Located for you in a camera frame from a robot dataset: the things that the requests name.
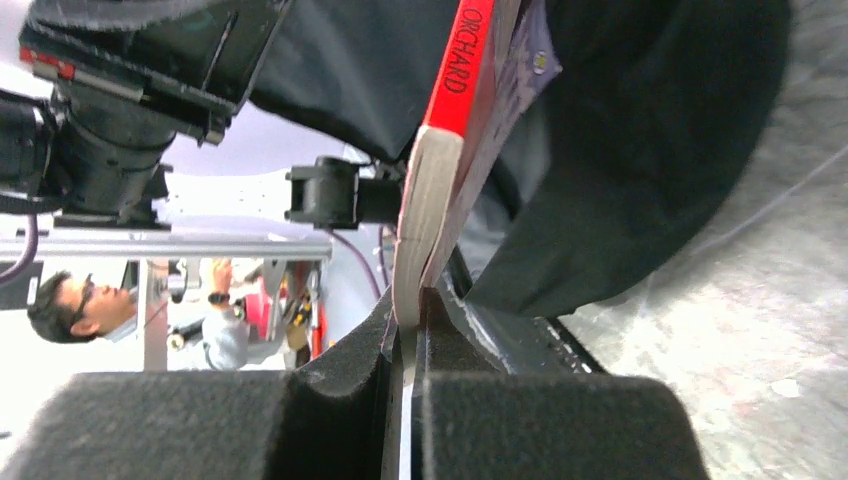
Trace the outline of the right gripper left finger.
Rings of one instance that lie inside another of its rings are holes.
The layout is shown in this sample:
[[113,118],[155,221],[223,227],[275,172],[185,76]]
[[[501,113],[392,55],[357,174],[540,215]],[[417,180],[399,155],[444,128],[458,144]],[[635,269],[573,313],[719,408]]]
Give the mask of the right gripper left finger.
[[36,411],[5,479],[393,479],[391,301],[288,371],[85,373]]

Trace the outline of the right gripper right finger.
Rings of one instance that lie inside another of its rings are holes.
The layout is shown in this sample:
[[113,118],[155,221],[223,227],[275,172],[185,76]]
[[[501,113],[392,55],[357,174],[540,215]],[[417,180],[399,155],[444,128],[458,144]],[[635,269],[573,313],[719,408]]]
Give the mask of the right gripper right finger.
[[424,295],[413,392],[415,479],[704,479],[689,417],[663,383],[606,373],[513,374]]

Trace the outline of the black student backpack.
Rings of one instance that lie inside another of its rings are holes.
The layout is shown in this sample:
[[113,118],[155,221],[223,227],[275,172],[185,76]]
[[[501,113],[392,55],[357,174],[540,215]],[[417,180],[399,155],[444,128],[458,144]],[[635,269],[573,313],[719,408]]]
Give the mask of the black student backpack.
[[472,301],[568,314],[635,285],[711,219],[787,63],[786,1],[544,1],[561,72],[519,118],[471,207],[507,210]]

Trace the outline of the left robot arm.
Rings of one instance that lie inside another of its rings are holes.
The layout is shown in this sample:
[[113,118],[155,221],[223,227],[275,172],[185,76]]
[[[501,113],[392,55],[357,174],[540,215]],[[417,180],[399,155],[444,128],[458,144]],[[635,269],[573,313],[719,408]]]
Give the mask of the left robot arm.
[[46,98],[1,94],[1,209],[76,225],[154,226],[179,136],[222,142],[243,106],[364,152],[287,179],[288,221],[397,220],[402,166],[452,23],[452,1],[5,1],[1,61]]

